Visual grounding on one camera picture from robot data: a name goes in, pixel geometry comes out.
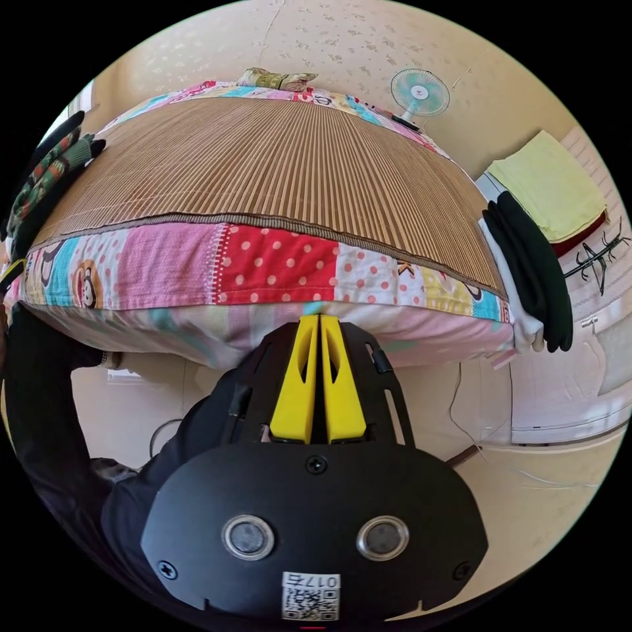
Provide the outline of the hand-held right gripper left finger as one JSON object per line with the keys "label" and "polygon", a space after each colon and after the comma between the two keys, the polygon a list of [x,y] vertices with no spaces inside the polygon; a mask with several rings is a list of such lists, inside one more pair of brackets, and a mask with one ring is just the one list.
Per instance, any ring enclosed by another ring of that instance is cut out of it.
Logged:
{"label": "hand-held right gripper left finger", "polygon": [[269,426],[275,441],[310,442],[316,381],[317,317],[310,315],[298,323]]}

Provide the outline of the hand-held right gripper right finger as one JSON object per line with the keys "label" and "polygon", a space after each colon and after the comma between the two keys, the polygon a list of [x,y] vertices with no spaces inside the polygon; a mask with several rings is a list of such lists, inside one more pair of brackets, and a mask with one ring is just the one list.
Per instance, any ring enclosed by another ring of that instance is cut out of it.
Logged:
{"label": "hand-held right gripper right finger", "polygon": [[361,440],[367,424],[340,321],[336,317],[322,315],[320,331],[328,443]]}

